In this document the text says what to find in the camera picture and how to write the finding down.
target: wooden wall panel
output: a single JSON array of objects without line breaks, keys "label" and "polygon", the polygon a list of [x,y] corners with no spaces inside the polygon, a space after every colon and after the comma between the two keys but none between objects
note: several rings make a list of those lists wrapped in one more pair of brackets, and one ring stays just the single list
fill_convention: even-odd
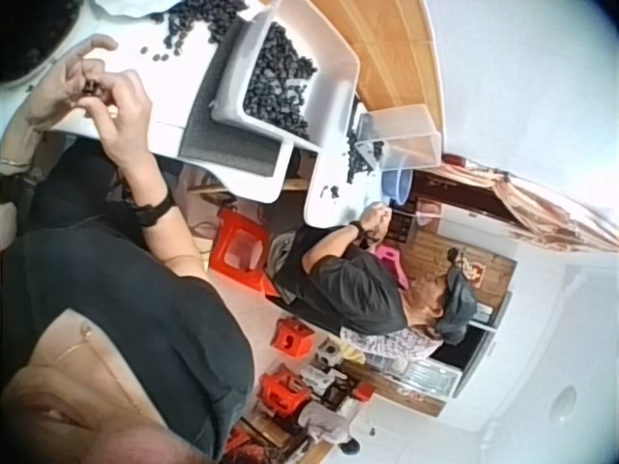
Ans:
[{"label": "wooden wall panel", "polygon": [[482,284],[476,290],[477,297],[480,303],[498,308],[516,268],[516,262],[511,259],[419,230],[412,243],[399,245],[400,263],[408,277],[445,274],[450,267],[447,250],[451,247],[461,249],[469,262],[486,266]]},{"label": "wooden wall panel", "polygon": [[425,103],[442,129],[441,96],[422,0],[312,0],[361,60],[368,109]]}]

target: gray mat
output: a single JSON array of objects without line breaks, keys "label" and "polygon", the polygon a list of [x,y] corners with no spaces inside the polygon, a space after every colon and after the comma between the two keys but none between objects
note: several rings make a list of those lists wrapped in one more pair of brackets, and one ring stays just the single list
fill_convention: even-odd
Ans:
[{"label": "gray mat", "polygon": [[245,24],[246,21],[237,17],[215,52],[193,103],[179,158],[214,162],[268,177],[275,172],[280,143],[213,121],[209,107],[217,94],[227,59]]}]

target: pink stool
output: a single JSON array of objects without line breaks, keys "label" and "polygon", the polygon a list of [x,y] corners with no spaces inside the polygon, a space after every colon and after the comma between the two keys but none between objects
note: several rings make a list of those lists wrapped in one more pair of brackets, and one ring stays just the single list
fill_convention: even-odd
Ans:
[{"label": "pink stool", "polygon": [[400,287],[408,288],[408,278],[399,263],[399,249],[381,245],[376,250],[376,257],[385,265],[391,274],[398,280]]}]

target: blue bowl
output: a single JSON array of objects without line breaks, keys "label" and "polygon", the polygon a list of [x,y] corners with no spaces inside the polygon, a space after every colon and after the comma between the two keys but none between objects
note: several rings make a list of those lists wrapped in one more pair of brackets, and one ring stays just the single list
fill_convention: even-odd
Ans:
[{"label": "blue bowl", "polygon": [[402,206],[408,200],[408,194],[413,187],[413,170],[397,169],[383,172],[381,179],[383,193],[393,198],[398,206]]}]

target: clear plastic container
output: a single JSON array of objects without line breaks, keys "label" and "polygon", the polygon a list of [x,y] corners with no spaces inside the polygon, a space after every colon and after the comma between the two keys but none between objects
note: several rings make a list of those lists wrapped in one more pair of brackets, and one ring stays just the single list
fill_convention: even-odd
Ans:
[{"label": "clear plastic container", "polygon": [[[301,56],[318,69],[308,83],[302,115],[309,140],[251,117],[243,109],[251,74],[273,21]],[[332,149],[346,137],[359,78],[359,58],[329,20],[309,0],[275,0],[258,14],[239,39],[226,66],[213,107],[213,118],[314,152]]]},{"label": "clear plastic container", "polygon": [[368,150],[383,141],[380,166],[384,171],[438,166],[442,137],[424,104],[371,111],[361,116],[357,148]]}]

